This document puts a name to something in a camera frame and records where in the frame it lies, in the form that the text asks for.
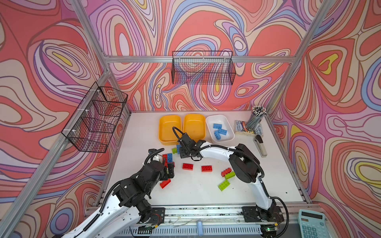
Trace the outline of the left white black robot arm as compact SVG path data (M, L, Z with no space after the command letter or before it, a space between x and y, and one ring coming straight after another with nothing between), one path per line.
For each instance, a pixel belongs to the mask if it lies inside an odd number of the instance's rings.
M167 168L160 159L163 151L163 148L150 151L138 172L113 184L100 207L63 237L112 238L139 223L148 230L162 224L163 212L152 208L148 201L154 187L168 177Z

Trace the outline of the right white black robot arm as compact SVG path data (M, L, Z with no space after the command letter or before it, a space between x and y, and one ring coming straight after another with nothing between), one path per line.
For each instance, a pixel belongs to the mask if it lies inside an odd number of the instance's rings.
M218 144L211 144L205 140L194 141L186 133L177 136L178 143L181 145L180 155L184 158L197 157L212 158L230 163L236 177L247 183L250 187L256 206L252 211L243 211L243 216L253 222L277 222L281 223L284 218L279 206L276 205L277 198L271 197L263 178L265 173L260 166L259 160L244 144L227 147Z

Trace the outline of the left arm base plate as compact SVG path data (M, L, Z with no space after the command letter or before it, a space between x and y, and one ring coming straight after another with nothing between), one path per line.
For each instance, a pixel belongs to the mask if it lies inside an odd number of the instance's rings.
M140 223L160 225L165 221L165 211L164 207L153 207L142 215Z

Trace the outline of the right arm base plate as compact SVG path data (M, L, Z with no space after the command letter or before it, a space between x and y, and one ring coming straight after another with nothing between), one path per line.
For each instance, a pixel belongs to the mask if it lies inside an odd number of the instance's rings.
M242 207L242 216L245 222L282 223L285 221L279 206L265 210L257 206Z

